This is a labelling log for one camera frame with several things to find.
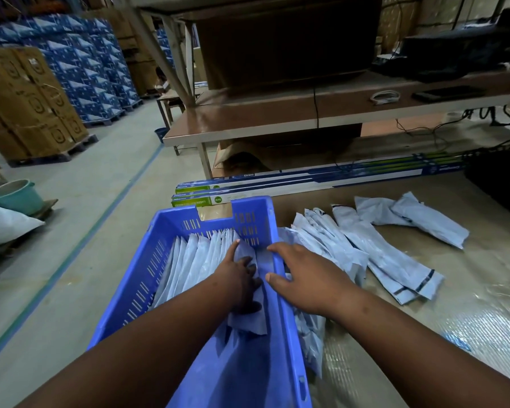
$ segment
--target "smartphone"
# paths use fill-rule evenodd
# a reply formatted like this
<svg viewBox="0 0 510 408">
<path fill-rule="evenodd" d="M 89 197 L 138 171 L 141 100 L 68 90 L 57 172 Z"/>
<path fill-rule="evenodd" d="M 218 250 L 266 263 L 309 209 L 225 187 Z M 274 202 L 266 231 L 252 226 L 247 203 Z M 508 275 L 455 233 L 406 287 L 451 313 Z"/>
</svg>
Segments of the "smartphone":
<svg viewBox="0 0 510 408">
<path fill-rule="evenodd" d="M 447 102 L 471 97 L 482 97 L 486 94 L 484 88 L 472 86 L 454 86 L 448 88 L 436 88 L 434 90 L 413 93 L 412 97 L 424 103 Z"/>
</svg>

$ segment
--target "blue floor line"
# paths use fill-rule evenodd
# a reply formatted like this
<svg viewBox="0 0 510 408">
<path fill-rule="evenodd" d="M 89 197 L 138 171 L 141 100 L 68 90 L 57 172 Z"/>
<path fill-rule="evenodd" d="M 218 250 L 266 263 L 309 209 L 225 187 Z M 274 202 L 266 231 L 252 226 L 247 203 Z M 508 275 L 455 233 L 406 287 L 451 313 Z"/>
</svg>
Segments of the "blue floor line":
<svg viewBox="0 0 510 408">
<path fill-rule="evenodd" d="M 7 343 L 13 338 L 13 336 L 17 333 L 17 331 L 23 326 L 23 324 L 27 321 L 28 317 L 34 312 L 34 310 L 38 307 L 40 302 L 46 295 L 53 289 L 55 283 L 61 278 L 61 276 L 66 272 L 69 266 L 74 262 L 80 252 L 84 247 L 91 241 L 93 236 L 98 232 L 98 230 L 102 227 L 106 219 L 113 213 L 115 208 L 121 203 L 123 198 L 127 195 L 129 190 L 136 184 L 138 179 L 144 174 L 150 164 L 153 163 L 155 158 L 159 155 L 160 151 L 164 148 L 161 144 L 157 150 L 153 153 L 150 159 L 142 166 L 142 168 L 134 175 L 129 183 L 124 187 L 124 189 L 117 195 L 111 205 L 102 213 L 102 216 L 96 221 L 96 223 L 91 227 L 91 229 L 83 236 L 81 241 L 76 245 L 76 247 L 70 252 L 68 257 L 61 263 L 58 269 L 51 275 L 46 284 L 38 291 L 38 293 L 31 299 L 28 305 L 23 309 L 23 311 L 19 314 L 18 317 L 12 322 L 12 324 L 6 329 L 6 331 L 0 336 L 0 352 L 5 348 Z"/>
</svg>

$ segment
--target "blue plastic crate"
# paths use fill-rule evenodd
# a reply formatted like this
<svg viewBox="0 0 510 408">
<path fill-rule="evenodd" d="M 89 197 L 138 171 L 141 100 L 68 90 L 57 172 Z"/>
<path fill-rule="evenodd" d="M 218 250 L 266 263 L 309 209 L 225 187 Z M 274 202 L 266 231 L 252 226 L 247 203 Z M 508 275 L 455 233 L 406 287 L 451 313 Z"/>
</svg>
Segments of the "blue plastic crate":
<svg viewBox="0 0 510 408">
<path fill-rule="evenodd" d="M 285 276 L 281 258 L 265 249 L 279 240 L 271 198 L 238 199 L 231 205 L 232 217 L 206 221 L 195 206 L 158 211 L 88 348 L 147 311 L 177 235 L 210 236 L 234 228 L 257 250 L 263 280 L 269 271 Z M 263 289 L 268 334 L 231 331 L 224 322 L 198 354 L 169 408 L 312 406 L 292 308 L 266 282 Z"/>
</svg>

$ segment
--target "forearm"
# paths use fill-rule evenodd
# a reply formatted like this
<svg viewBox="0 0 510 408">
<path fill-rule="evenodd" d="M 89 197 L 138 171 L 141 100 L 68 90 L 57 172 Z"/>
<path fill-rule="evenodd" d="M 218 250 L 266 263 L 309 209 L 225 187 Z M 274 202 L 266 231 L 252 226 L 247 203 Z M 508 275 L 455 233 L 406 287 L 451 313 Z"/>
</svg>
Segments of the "forearm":
<svg viewBox="0 0 510 408">
<path fill-rule="evenodd" d="M 332 318 L 410 406 L 510 407 L 510 379 L 377 296 L 353 287 L 335 304 Z"/>
<path fill-rule="evenodd" d="M 19 406 L 166 406 L 231 311 L 233 289 L 212 275 L 103 340 Z"/>
</svg>

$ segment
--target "teal bucket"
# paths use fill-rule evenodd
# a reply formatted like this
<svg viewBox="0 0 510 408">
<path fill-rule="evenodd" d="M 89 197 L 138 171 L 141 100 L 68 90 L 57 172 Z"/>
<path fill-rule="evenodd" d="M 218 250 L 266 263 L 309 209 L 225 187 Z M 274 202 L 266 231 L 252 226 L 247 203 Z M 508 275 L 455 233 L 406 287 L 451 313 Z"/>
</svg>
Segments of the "teal bucket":
<svg viewBox="0 0 510 408">
<path fill-rule="evenodd" d="M 43 200 L 33 182 L 14 180 L 0 186 L 0 207 L 30 216 L 43 208 Z"/>
</svg>

